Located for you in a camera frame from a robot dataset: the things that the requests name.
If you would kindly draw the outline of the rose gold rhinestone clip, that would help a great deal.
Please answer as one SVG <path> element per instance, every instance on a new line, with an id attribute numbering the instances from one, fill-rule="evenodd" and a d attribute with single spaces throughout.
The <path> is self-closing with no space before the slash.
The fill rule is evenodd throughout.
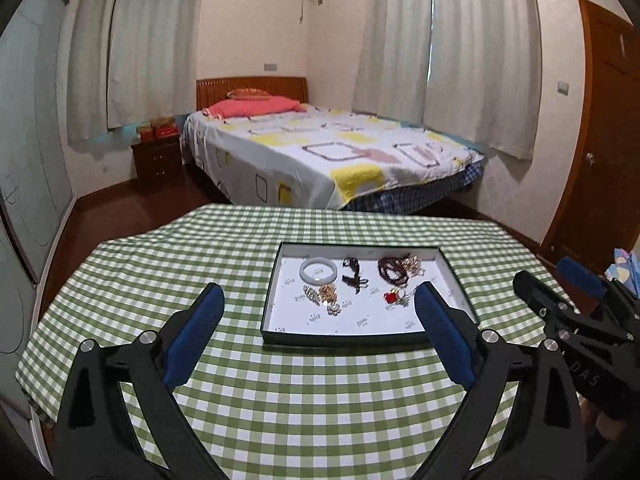
<path id="1" fill-rule="evenodd" d="M 416 278 L 417 276 L 423 276 L 425 271 L 422 268 L 423 260 L 418 255 L 406 255 L 402 259 L 402 266 L 410 278 Z"/>

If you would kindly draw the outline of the pearl silver brooch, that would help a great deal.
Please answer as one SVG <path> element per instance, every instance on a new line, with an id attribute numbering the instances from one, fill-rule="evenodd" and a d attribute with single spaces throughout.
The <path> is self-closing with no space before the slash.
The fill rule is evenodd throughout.
<path id="1" fill-rule="evenodd" d="M 405 288 L 397 289 L 397 300 L 396 304 L 400 304 L 403 307 L 408 307 L 411 300 L 411 292 L 408 292 Z"/>

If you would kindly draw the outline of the red knot charm gold bell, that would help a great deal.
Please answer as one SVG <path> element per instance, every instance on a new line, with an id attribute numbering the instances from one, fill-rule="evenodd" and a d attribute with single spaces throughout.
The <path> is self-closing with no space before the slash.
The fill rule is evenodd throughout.
<path id="1" fill-rule="evenodd" d="M 400 290 L 398 288 L 393 288 L 392 290 L 384 294 L 384 299 L 386 301 L 386 304 L 398 304 L 398 302 L 401 300 Z"/>

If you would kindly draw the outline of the pale grey jade bangle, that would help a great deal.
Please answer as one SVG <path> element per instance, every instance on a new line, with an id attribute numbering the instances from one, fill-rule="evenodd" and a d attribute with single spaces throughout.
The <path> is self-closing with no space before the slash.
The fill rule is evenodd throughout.
<path id="1" fill-rule="evenodd" d="M 334 283 L 338 271 L 335 262 L 328 258 L 309 257 L 300 264 L 298 274 L 305 284 L 320 287 Z"/>

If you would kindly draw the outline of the crystal rhinestone hair clip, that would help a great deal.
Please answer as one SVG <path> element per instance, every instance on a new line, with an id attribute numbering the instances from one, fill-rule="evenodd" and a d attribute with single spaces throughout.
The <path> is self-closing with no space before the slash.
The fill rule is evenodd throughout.
<path id="1" fill-rule="evenodd" d="M 316 304 L 317 306 L 320 306 L 322 300 L 320 294 L 315 289 L 313 289 L 309 285 L 305 285 L 303 287 L 303 291 L 309 301 L 311 301 L 313 304 Z"/>

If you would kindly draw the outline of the brown wooden door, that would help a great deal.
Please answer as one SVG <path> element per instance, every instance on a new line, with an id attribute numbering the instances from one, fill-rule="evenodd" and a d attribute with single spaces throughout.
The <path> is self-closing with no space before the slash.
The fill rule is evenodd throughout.
<path id="1" fill-rule="evenodd" d="M 578 0 L 585 39 L 582 120 L 570 175 L 541 246 L 598 273 L 639 237 L 639 31 Z"/>

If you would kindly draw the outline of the green white checkered tablecloth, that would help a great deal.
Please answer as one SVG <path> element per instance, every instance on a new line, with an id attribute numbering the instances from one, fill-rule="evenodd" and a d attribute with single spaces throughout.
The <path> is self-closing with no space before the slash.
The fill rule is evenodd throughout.
<path id="1" fill-rule="evenodd" d="M 528 271 L 552 275 L 483 221 L 206 205 L 150 232 L 109 240 L 62 286 L 18 362 L 16 379 L 56 419 L 79 345 L 126 344 L 157 330 L 216 283 L 226 307 L 176 399 L 233 479 L 407 479 L 463 399 L 432 350 L 277 351 L 259 333 L 268 276 L 284 242 L 440 248 L 480 325 L 536 346 L 541 319 L 515 296 Z"/>

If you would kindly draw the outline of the right white curtain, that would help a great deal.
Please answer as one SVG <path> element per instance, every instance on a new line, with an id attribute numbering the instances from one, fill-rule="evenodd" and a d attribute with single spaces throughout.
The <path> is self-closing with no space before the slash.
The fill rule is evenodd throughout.
<path id="1" fill-rule="evenodd" d="M 537 0 L 368 0 L 352 106 L 532 159 Z"/>

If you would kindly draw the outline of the white curtain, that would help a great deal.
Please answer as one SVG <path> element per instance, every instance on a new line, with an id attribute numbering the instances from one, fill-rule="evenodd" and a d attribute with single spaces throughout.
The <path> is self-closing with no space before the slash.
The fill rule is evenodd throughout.
<path id="1" fill-rule="evenodd" d="M 352 106 L 532 159 L 537 0 L 368 0 Z"/>
<path id="2" fill-rule="evenodd" d="M 195 107 L 202 0 L 79 0 L 70 38 L 70 143 Z"/>

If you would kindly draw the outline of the dark green shallow box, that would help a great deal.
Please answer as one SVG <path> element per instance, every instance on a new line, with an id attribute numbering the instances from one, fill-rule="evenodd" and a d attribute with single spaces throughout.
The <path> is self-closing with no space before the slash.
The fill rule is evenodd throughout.
<path id="1" fill-rule="evenodd" d="M 423 276 L 410 278 L 402 266 L 406 255 L 422 258 Z M 335 262 L 337 279 L 311 286 L 320 306 L 304 294 L 300 264 L 309 257 Z M 430 284 L 446 304 L 465 313 L 475 324 L 480 319 L 450 259 L 437 246 L 362 246 L 344 244 L 282 243 L 278 248 L 262 311 L 260 332 L 265 344 L 309 348 L 397 347 L 427 344 L 414 293 Z M 411 292 L 408 307 L 386 304 L 393 288 Z"/>

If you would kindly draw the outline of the grey sliding wardrobe door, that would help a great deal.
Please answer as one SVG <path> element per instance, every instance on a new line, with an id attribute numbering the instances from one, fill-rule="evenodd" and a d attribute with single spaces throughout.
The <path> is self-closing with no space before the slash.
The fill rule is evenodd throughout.
<path id="1" fill-rule="evenodd" d="M 23 0 L 1 36 L 1 400 L 21 415 L 17 363 L 73 198 L 56 95 L 64 14 L 65 0 Z"/>

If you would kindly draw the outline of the bed with patterned sheet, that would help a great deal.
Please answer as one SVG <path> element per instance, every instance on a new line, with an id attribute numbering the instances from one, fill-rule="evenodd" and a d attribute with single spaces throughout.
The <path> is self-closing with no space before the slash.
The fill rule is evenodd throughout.
<path id="1" fill-rule="evenodd" d="M 182 145 L 232 204 L 412 214 L 473 183 L 480 152 L 439 132 L 308 104 L 186 118 Z"/>

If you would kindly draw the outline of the dark wooden nightstand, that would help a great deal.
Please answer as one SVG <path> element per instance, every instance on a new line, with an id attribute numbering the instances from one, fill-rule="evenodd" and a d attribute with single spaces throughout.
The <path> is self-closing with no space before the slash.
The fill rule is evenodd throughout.
<path id="1" fill-rule="evenodd" d="M 183 161 L 178 136 L 136 142 L 131 145 L 138 185 L 160 188 L 183 180 Z"/>

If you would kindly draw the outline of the red boxes on nightstand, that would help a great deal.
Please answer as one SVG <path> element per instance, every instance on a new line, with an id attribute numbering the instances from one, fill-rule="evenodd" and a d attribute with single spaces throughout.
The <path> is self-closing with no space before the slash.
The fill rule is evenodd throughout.
<path id="1" fill-rule="evenodd" d="M 177 122 L 172 116 L 154 118 L 150 122 L 137 126 L 136 131 L 140 142 L 152 142 L 179 134 Z"/>

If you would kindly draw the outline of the pink pillow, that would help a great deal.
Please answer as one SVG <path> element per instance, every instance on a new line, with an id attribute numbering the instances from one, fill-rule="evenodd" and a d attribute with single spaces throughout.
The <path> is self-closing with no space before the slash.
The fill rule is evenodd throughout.
<path id="1" fill-rule="evenodd" d="M 306 107 L 296 100 L 284 96 L 272 96 L 257 101 L 224 100 L 204 108 L 205 116 L 218 119 L 249 118 L 288 112 L 304 112 Z"/>

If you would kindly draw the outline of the wooden headboard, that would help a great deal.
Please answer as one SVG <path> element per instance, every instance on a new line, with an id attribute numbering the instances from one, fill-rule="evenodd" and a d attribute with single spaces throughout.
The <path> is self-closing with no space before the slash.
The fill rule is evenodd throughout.
<path id="1" fill-rule="evenodd" d="M 302 103 L 308 101 L 305 77 L 292 76 L 239 76 L 199 79 L 195 85 L 196 108 L 209 107 L 229 99 L 235 93 L 268 93 L 285 96 Z"/>

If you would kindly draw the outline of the orange patterned cushion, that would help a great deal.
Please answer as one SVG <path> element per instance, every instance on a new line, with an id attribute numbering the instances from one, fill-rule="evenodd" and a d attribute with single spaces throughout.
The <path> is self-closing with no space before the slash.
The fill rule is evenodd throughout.
<path id="1" fill-rule="evenodd" d="M 267 101 L 272 98 L 272 95 L 262 89 L 237 88 L 229 91 L 227 98 L 235 101 Z"/>

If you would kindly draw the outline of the left white curtain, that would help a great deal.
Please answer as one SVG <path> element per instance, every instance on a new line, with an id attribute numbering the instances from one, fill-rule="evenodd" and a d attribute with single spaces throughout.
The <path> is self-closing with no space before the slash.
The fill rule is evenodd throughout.
<path id="1" fill-rule="evenodd" d="M 195 107 L 202 0 L 79 0 L 70 38 L 70 143 Z"/>

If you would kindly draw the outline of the white wall switch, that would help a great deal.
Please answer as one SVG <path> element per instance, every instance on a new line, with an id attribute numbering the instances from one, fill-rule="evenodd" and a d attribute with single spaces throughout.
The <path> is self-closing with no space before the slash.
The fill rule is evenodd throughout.
<path id="1" fill-rule="evenodd" d="M 565 81 L 559 80 L 558 92 L 561 93 L 563 96 L 567 96 L 568 92 L 570 92 L 570 85 Z"/>

